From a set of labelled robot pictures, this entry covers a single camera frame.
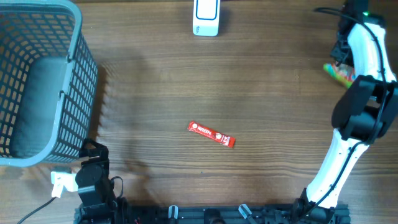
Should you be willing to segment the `Haribo gummy candy bag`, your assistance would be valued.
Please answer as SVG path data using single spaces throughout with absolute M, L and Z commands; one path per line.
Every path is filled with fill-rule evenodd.
M 340 64 L 337 66 L 336 63 L 326 63 L 323 65 L 323 69 L 346 88 L 349 88 L 356 79 L 355 70 L 349 65 Z

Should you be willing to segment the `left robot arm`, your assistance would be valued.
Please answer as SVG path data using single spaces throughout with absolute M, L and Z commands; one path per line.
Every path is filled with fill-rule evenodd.
M 114 193 L 114 180 L 109 178 L 108 148 L 85 139 L 79 151 L 81 163 L 75 182 L 81 204 L 75 209 L 74 223 L 126 223 L 122 196 Z

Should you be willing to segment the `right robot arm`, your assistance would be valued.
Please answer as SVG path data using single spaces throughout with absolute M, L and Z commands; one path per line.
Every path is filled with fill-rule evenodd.
M 333 110 L 333 138 L 321 168 L 290 208 L 292 223 L 341 220 L 341 189 L 361 155 L 385 135 L 397 116 L 397 78 L 387 59 L 383 17 L 329 7 L 316 12 L 340 17 L 331 55 L 337 68 L 350 60 L 354 78 Z

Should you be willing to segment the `red chocolate bar wrapper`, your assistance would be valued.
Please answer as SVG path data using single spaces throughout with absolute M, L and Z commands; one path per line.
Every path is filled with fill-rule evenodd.
M 214 129 L 210 129 L 196 121 L 191 121 L 187 129 L 230 148 L 232 148 L 236 142 L 234 137 L 225 135 L 221 132 L 215 131 Z

